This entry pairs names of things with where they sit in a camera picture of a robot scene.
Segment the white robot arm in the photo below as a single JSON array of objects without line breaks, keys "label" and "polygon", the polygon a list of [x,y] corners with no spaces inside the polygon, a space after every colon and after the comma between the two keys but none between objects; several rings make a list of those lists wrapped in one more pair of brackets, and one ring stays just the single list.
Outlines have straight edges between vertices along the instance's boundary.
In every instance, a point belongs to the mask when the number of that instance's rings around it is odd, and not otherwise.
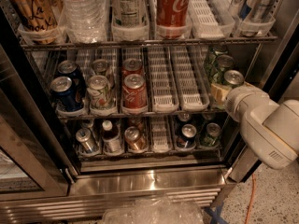
[{"label": "white robot arm", "polygon": [[245,83],[232,88],[211,84],[212,97],[240,124],[240,134],[267,166],[282,169],[299,154],[299,101],[278,104],[261,89]]}]

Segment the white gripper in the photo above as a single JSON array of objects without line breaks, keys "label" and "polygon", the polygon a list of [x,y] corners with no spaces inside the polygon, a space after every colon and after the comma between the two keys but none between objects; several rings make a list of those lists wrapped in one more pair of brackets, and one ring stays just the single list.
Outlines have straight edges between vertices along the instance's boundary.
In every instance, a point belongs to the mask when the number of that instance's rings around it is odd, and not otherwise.
[{"label": "white gripper", "polygon": [[234,89],[212,83],[210,90],[217,104],[224,105],[229,116],[239,123],[248,117],[264,121],[278,108],[266,92],[246,81],[243,86]]}]

